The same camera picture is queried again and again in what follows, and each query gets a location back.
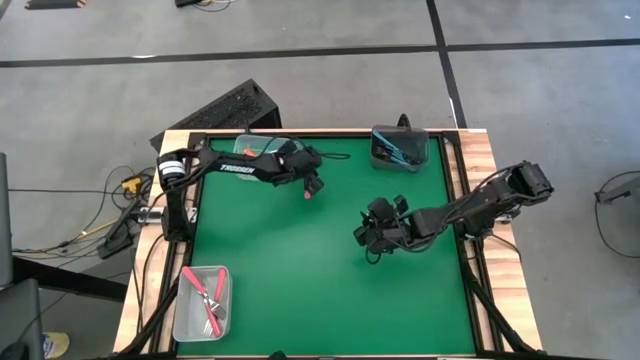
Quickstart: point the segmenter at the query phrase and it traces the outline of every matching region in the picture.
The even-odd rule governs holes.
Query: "black metal frame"
[[[127,285],[99,277],[76,273],[35,261],[13,257],[13,282],[38,280],[44,289],[59,290],[103,300],[124,302]]]
[[[358,131],[358,132],[341,132],[338,130],[338,131],[331,131],[331,132],[300,132],[300,133],[259,132],[258,134],[267,135],[267,136],[292,135],[292,136],[300,137],[302,139],[322,139],[322,138],[333,138],[333,139],[360,138],[361,139],[361,138],[369,138],[371,136],[371,131],[366,130],[366,131]],[[189,136],[188,146],[193,146],[198,143],[202,143],[202,146],[208,146],[208,143],[211,140],[234,139],[238,135],[239,133],[212,134],[212,133],[193,132]],[[445,177],[445,186],[447,189],[448,201],[452,201],[453,199],[455,199],[456,194],[454,191],[453,179],[451,177],[451,167],[449,165],[449,156],[446,150],[447,141],[449,142],[449,144],[451,144],[454,150],[455,160],[457,163],[457,169],[459,172],[459,176],[461,180],[460,181],[461,188],[463,190],[463,193],[465,194],[468,193],[470,190],[469,190],[469,184],[467,180],[464,159],[462,158],[462,147],[461,147],[458,132],[457,131],[430,132],[429,137],[435,138],[438,140],[438,145],[440,150],[440,160],[442,162],[442,171]],[[195,193],[194,205],[193,205],[196,208],[199,208],[201,204],[203,183],[204,183],[204,178],[202,178],[200,181],[196,183],[196,193]],[[199,221],[200,221],[200,217],[198,216],[195,223],[196,229]],[[463,264],[464,262],[468,261],[467,252],[464,244],[465,239],[461,236],[459,231],[456,231],[455,228],[454,228],[454,238],[456,241],[458,261],[460,264],[460,271],[462,276]],[[491,296],[491,285],[489,283],[489,276],[488,276],[488,270],[486,267],[486,261],[484,259],[484,253],[482,252],[482,248],[481,247],[478,248],[477,246],[478,244],[474,244],[474,252],[476,253],[475,261],[476,261],[476,266],[479,269],[480,283],[483,289]],[[189,243],[187,245],[187,248],[185,249],[185,253],[184,253],[184,258],[182,261],[183,265],[191,264],[191,259],[193,257],[193,248],[194,248],[193,243]],[[161,291],[160,293],[162,294],[162,296],[166,295],[172,283],[171,270],[173,269],[173,266],[174,266],[176,250],[177,250],[177,246],[175,244],[169,245],[169,250],[167,252],[167,259],[166,259],[167,262],[165,263],[165,270],[164,270],[163,280],[162,280],[162,285],[160,290]],[[471,288],[464,281],[463,281],[463,286],[464,286],[464,292],[465,292],[465,300],[467,302],[467,311],[469,315],[469,321],[471,324],[471,335],[472,335],[475,351],[476,353],[478,353],[485,350],[483,340],[482,340],[482,332],[480,328],[479,315],[478,315],[474,295]],[[496,350],[499,349],[498,351],[502,351],[503,346],[502,346],[502,340],[501,340],[500,334],[497,332],[497,328],[495,327],[495,325],[493,325],[493,322],[491,322],[491,324],[492,324],[491,335],[492,335],[494,349]],[[158,351],[160,333],[162,331],[161,327],[162,327],[162,323],[159,324],[159,326],[155,329],[154,334],[152,335],[150,352]],[[177,353],[177,347],[178,347],[177,342],[171,339],[169,351],[172,353]]]

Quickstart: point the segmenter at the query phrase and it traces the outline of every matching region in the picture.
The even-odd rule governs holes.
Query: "transparent plastic box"
[[[218,276],[221,269],[225,269],[225,278],[219,303],[227,313],[224,320],[218,319],[221,335],[216,337],[213,333],[207,335],[207,313],[204,307],[204,300],[191,284],[189,279],[180,270],[180,280],[178,281],[178,296],[176,297],[176,311],[173,320],[173,338],[180,342],[193,341],[215,341],[223,338],[231,327],[231,285],[232,279],[229,270],[224,266],[194,266],[190,267],[193,274],[200,280],[207,289],[209,296],[213,299]]]
[[[428,143],[429,134],[423,129],[376,125],[371,129],[371,166],[381,170],[416,173],[429,161]],[[379,146],[385,147],[387,158],[376,153]],[[391,148],[403,156],[388,156],[394,152]]]
[[[291,140],[289,138],[279,138],[277,136],[275,137],[275,139],[273,138],[273,136],[240,135],[236,138],[233,152],[236,154],[258,156],[260,155],[260,153],[262,153],[262,151],[264,151],[265,153],[274,152],[280,149],[280,147],[287,141]],[[296,146],[298,148],[301,148],[298,142],[296,142]],[[238,174],[238,177],[244,180],[258,180],[255,178],[255,176],[252,175]]]

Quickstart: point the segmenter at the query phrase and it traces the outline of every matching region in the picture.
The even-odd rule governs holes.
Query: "gray floor tile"
[[[0,22],[2,60],[434,43],[422,0],[238,0],[220,13],[158,0],[29,11],[25,1]]]
[[[539,162],[556,188],[514,222],[543,345],[555,354],[637,357],[640,261],[601,243],[593,192],[638,169],[640,49],[453,54],[470,127],[488,128],[498,165]],[[602,209],[612,244],[640,253],[640,207]]]
[[[451,127],[439,69],[435,54],[2,69],[0,150],[12,187],[101,189],[118,165],[154,164],[146,139],[248,78],[285,127],[395,124],[403,112],[416,126]],[[14,246],[41,248],[77,235],[100,196],[12,193],[11,202]],[[107,202],[101,221],[116,215]]]
[[[640,37],[640,3],[633,0],[437,0],[436,5],[448,44]]]

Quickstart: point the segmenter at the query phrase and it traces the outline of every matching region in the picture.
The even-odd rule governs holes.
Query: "green table surface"
[[[447,202],[438,140],[418,174],[375,170],[368,139],[308,139],[325,159],[325,187],[273,187],[233,174],[206,176],[193,266],[224,265],[233,279],[231,327],[215,342],[180,343],[180,355],[426,355],[474,353],[451,229],[421,254],[365,261],[353,231],[376,197],[410,209]],[[212,140],[231,151],[234,140]]]

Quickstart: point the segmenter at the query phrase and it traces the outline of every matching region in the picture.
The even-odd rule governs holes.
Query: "wooden table edge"
[[[370,131],[370,128],[348,128],[348,129],[255,129],[252,133],[361,133]],[[493,152],[486,129],[444,129],[433,128],[425,129],[432,132],[456,131],[459,134],[462,153],[465,161],[467,177],[470,187],[473,188],[484,177],[496,170]],[[242,134],[241,129],[204,129],[204,130],[167,130],[164,134],[161,154],[173,151],[182,147],[187,147],[189,137],[192,133],[207,134]],[[447,152],[452,152],[453,147],[447,145]],[[449,163],[451,167],[451,175],[454,180],[454,188],[456,196],[461,196],[460,179],[457,173],[457,164],[452,154],[449,154]],[[151,201],[162,192],[157,176],[154,177],[151,189]],[[164,206],[164,199],[158,200],[156,206]],[[495,232],[501,237],[515,244],[513,232],[509,225],[496,225]],[[161,233],[160,225],[150,225],[142,229],[140,239],[138,241],[138,249],[135,256],[135,270],[138,280],[142,279],[142,267],[149,252],[151,244]],[[166,262],[168,243],[160,240],[154,247],[149,262],[149,268],[145,281],[145,299],[143,307],[143,315],[145,321],[155,309],[160,283]],[[184,247],[179,247],[178,255],[173,267],[173,277],[177,276],[179,264],[182,263],[182,254]],[[485,242],[484,254],[487,258],[487,270],[492,285],[492,291],[496,305],[507,318],[513,328],[520,334],[522,339],[534,348],[541,349],[540,337],[536,326],[531,302],[527,292],[527,286],[524,280],[524,273],[521,264],[517,261],[517,254],[512,253],[507,248],[501,248],[500,244],[490,241]],[[160,339],[160,350],[168,350],[171,339],[171,327],[173,324],[174,305],[167,311],[163,323],[163,331]],[[476,301],[478,308],[480,328],[482,332],[484,347],[487,350],[492,349],[491,334],[489,330],[489,322],[482,306]],[[133,281],[133,272],[130,278],[127,296],[123,305],[123,310],[118,326],[113,351],[117,352],[125,348],[133,340],[136,334],[136,322],[138,318],[138,303],[136,298],[136,289]]]

